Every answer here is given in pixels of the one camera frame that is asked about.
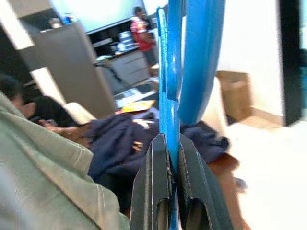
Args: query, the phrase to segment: dark blue blanket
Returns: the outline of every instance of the dark blue blanket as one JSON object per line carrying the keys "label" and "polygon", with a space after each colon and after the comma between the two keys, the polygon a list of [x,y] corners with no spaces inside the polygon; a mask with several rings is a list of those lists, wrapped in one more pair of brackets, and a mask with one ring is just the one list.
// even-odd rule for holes
{"label": "dark blue blanket", "polygon": [[[133,120],[131,115],[121,114],[93,121],[89,137],[93,141],[94,156],[89,175],[94,180],[103,173],[134,178],[158,133],[158,119]],[[203,122],[195,126],[181,125],[181,133],[194,142],[207,163],[223,155],[228,148],[227,139],[217,140],[216,132]]]}

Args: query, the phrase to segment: black metal jaw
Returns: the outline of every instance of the black metal jaw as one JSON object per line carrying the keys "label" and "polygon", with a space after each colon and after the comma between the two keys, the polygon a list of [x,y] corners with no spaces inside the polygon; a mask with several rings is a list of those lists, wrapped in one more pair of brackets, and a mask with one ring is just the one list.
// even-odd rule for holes
{"label": "black metal jaw", "polygon": [[[222,190],[191,140],[181,135],[177,190],[183,230],[234,230]],[[151,143],[133,186],[130,230],[168,230],[174,183],[165,137]]]}

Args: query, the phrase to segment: cardboard box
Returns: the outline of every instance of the cardboard box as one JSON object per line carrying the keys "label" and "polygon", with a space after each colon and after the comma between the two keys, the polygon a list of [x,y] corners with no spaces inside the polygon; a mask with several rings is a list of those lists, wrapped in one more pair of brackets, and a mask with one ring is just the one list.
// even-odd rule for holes
{"label": "cardboard box", "polygon": [[218,71],[226,114],[236,121],[252,115],[247,73]]}

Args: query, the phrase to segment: black hair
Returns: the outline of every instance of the black hair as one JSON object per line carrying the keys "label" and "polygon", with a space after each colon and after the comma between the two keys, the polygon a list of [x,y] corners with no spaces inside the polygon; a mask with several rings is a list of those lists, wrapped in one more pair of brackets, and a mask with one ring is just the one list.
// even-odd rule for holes
{"label": "black hair", "polygon": [[14,77],[0,73],[0,91],[10,100],[23,93],[21,83]]}
{"label": "black hair", "polygon": [[134,15],[136,16],[139,12],[142,12],[142,8],[139,6],[134,7],[133,9]]}

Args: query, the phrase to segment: red shirt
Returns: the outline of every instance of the red shirt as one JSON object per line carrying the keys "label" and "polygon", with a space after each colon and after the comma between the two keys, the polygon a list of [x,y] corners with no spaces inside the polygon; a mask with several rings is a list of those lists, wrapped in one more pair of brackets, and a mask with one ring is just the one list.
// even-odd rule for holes
{"label": "red shirt", "polygon": [[141,51],[147,51],[153,48],[153,44],[147,43],[140,38],[140,33],[147,32],[148,23],[138,17],[132,18],[131,32],[137,43],[140,45]]}

